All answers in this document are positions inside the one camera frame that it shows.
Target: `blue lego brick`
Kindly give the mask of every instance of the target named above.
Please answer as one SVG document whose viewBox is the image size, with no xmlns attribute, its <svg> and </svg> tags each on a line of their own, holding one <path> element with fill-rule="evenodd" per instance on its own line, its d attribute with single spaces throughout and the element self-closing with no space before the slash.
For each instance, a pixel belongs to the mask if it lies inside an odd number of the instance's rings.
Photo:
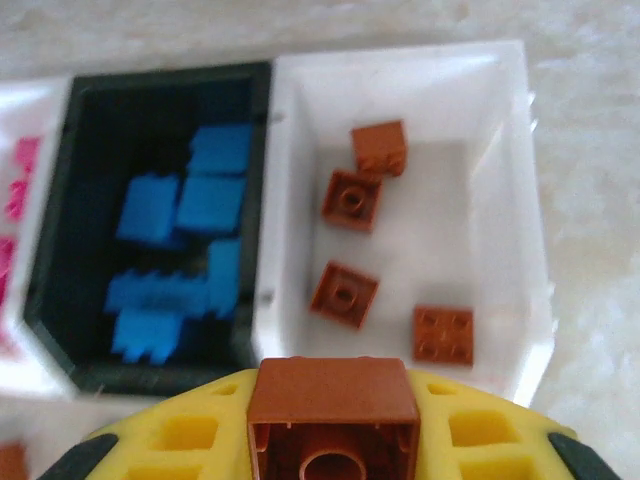
<svg viewBox="0 0 640 480">
<path fill-rule="evenodd" d="M 251 124 L 201 127 L 191 140 L 191 175 L 241 174 L 251 152 Z"/>
<path fill-rule="evenodd" d="M 216 240 L 209 245 L 209 310 L 232 319 L 238 302 L 242 239 Z"/>
<path fill-rule="evenodd" d="M 200 234 L 229 234 L 238 228 L 246 180 L 188 177 L 178 205 L 176 227 Z"/>
<path fill-rule="evenodd" d="M 178 313 L 124 309 L 116 320 L 111 353 L 122 354 L 125 363 L 149 354 L 151 364 L 162 365 L 178 346 L 183 322 Z"/>
<path fill-rule="evenodd" d="M 163 245 L 171 237 L 180 181 L 177 176 L 135 177 L 129 183 L 116 237 Z"/>
<path fill-rule="evenodd" d="M 109 283 L 104 311 L 117 313 L 126 308 L 180 313 L 200 318 L 207 311 L 207 279 L 204 275 L 139 275 L 128 271 L 116 275 Z"/>
</svg>

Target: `white countertop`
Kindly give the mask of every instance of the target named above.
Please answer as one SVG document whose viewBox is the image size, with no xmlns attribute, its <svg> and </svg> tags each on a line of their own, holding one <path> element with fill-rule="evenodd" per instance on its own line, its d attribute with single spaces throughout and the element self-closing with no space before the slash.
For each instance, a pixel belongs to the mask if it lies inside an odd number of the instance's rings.
<svg viewBox="0 0 640 480">
<path fill-rule="evenodd" d="M 640 452 L 637 2 L 4 0 L 0 78 L 496 38 L 525 41 L 537 94 L 538 173 L 559 330 L 534 408 L 575 428 L 622 477 L 633 478 Z M 67 430 L 54 428 L 60 407 L 22 405 L 55 411 L 38 418 L 55 432 L 58 450 L 68 446 L 60 433 Z M 85 412 L 68 411 L 77 412 L 74 420 Z M 95 421 L 78 420 L 68 442 Z"/>
</svg>

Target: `brown object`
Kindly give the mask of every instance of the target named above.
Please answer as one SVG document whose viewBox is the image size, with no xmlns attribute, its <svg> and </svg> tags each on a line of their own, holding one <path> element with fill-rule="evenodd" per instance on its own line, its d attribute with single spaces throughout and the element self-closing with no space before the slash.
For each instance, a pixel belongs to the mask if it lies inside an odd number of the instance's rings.
<svg viewBox="0 0 640 480">
<path fill-rule="evenodd" d="M 413 312 L 413 358 L 473 365 L 473 312 L 416 306 Z"/>
<path fill-rule="evenodd" d="M 351 130 L 359 172 L 402 175 L 407 166 L 407 141 L 402 120 Z"/>
<path fill-rule="evenodd" d="M 311 311 L 360 329 L 378 290 L 378 280 L 329 262 L 311 300 Z"/>
<path fill-rule="evenodd" d="M 254 480 L 411 480 L 420 416 L 401 360 L 269 358 L 247 412 Z"/>
<path fill-rule="evenodd" d="M 24 447 L 19 443 L 0 444 L 0 479 L 28 478 Z"/>
<path fill-rule="evenodd" d="M 322 216 L 334 225 L 370 232 L 381 193 L 380 176 L 335 170 L 322 205 Z"/>
</svg>

